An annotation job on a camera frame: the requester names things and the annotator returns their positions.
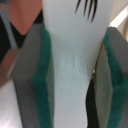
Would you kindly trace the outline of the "grey teal gripper right finger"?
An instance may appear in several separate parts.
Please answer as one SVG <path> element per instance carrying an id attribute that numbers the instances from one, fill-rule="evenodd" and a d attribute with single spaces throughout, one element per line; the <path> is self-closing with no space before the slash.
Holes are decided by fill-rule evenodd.
<path id="1" fill-rule="evenodd" d="M 128 95 L 128 43 L 107 29 L 94 77 L 99 128 L 119 128 Z"/>

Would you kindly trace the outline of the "grey teal gripper left finger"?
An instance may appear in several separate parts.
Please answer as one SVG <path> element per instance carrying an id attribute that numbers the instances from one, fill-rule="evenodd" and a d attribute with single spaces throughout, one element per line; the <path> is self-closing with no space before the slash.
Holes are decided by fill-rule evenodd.
<path id="1" fill-rule="evenodd" d="M 53 128 L 51 41 L 43 24 L 30 28 L 10 77 L 14 80 L 23 128 Z"/>

